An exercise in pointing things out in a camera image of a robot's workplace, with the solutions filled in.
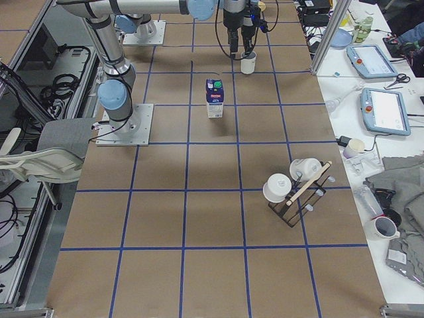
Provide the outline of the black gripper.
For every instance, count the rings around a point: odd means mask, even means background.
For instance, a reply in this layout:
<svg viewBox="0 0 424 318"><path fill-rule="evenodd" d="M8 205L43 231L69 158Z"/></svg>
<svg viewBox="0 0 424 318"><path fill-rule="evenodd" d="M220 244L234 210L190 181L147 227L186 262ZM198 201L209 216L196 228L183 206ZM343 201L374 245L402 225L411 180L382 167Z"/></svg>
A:
<svg viewBox="0 0 424 318"><path fill-rule="evenodd" d="M236 54L239 49L238 29L252 27L252 16L260 12L259 1L224 0L223 1L223 24L228 31L228 44L230 54ZM248 58L254 50L254 31L242 31L244 52L242 59Z"/></svg>

